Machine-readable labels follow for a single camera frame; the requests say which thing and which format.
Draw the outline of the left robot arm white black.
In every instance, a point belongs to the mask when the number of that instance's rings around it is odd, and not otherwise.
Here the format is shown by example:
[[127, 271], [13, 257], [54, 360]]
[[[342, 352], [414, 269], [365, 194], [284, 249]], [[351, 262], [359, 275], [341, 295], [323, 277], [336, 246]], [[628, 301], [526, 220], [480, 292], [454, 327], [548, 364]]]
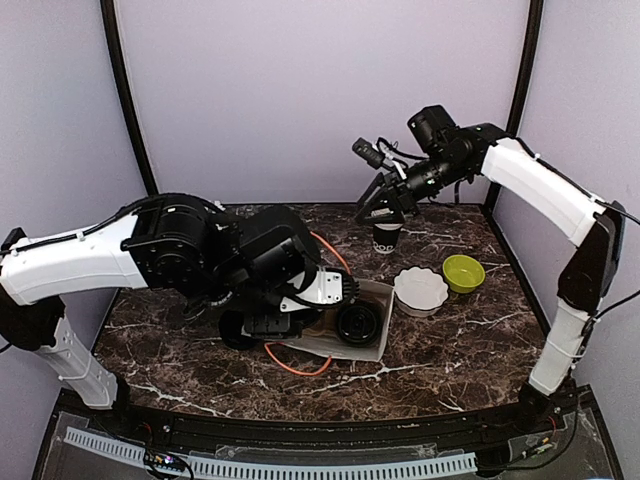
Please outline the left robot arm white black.
[[78, 340], [66, 294], [105, 288], [171, 290], [187, 317], [218, 309], [229, 343], [243, 346], [246, 318], [283, 320], [288, 335], [317, 318], [305, 293], [326, 282], [319, 248], [288, 207], [241, 217], [180, 193], [146, 197], [108, 219], [31, 238], [16, 228], [1, 247], [1, 334], [43, 358], [120, 436], [141, 427], [127, 383]]

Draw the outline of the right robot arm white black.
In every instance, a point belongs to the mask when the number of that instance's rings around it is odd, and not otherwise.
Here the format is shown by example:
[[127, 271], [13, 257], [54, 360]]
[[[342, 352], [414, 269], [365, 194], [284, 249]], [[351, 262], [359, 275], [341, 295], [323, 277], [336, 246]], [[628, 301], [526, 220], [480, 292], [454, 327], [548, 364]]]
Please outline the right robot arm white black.
[[527, 385], [554, 394], [582, 358], [620, 262], [623, 206], [579, 186], [535, 155], [519, 138], [490, 123], [460, 127], [411, 124], [423, 157], [403, 167], [391, 147], [357, 139], [353, 152], [378, 174], [357, 202], [361, 224], [402, 224], [418, 214], [419, 201], [449, 185], [482, 176], [496, 183], [556, 227], [574, 253], [557, 281], [557, 307]]

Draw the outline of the stack of black cup lids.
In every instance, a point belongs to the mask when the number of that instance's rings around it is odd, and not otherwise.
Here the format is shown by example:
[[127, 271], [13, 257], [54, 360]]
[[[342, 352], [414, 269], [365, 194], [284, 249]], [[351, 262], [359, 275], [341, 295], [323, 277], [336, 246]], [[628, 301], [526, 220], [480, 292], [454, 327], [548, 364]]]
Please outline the stack of black cup lids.
[[225, 311], [218, 320], [222, 342], [230, 349], [247, 351], [254, 348], [257, 340], [242, 333], [244, 315], [237, 311]]

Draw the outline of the stack of paper coffee cups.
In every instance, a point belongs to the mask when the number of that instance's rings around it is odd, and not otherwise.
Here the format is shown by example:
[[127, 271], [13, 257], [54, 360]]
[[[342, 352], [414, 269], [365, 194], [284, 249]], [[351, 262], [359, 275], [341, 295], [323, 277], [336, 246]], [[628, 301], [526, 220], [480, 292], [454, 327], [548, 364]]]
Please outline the stack of paper coffee cups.
[[375, 224], [373, 226], [373, 248], [380, 254], [391, 254], [397, 246], [403, 224]]

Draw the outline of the white paper gift bag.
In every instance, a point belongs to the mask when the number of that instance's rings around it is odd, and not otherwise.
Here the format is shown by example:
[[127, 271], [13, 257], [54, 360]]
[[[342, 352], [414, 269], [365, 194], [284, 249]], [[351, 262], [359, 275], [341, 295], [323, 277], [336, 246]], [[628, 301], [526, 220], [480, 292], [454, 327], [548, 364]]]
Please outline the white paper gift bag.
[[361, 280], [359, 285], [357, 299], [322, 313], [320, 320], [307, 328], [301, 338], [282, 344], [324, 358], [319, 369], [300, 371], [287, 365], [272, 352], [273, 342], [264, 344], [269, 357], [287, 372], [302, 377], [323, 374], [334, 360], [380, 361], [387, 345], [394, 289], [369, 280]]

